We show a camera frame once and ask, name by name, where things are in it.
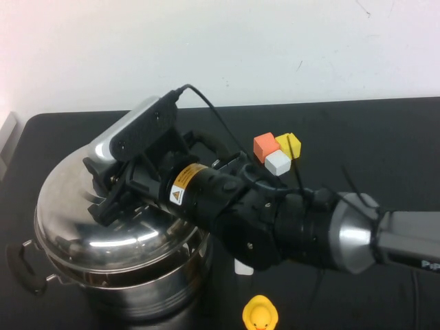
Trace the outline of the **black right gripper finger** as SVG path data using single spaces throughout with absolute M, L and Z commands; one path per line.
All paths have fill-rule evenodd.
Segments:
M 87 211 L 93 220 L 101 226 L 108 227 L 113 222 L 133 216 L 135 211 L 144 205 L 144 202 L 126 188 L 113 189 L 99 204 L 92 204 Z
M 92 186 L 97 196 L 107 196 L 115 187 L 119 195 L 128 193 L 129 189 L 126 187 L 125 182 L 128 162 L 101 164 L 93 161 L 90 157 L 85 157 L 83 164 L 92 175 Z

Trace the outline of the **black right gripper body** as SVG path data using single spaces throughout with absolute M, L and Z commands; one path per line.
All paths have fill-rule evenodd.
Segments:
M 220 202 L 221 173 L 198 157 L 167 152 L 139 157 L 128 167 L 127 188 L 138 200 L 188 221 L 197 221 Z

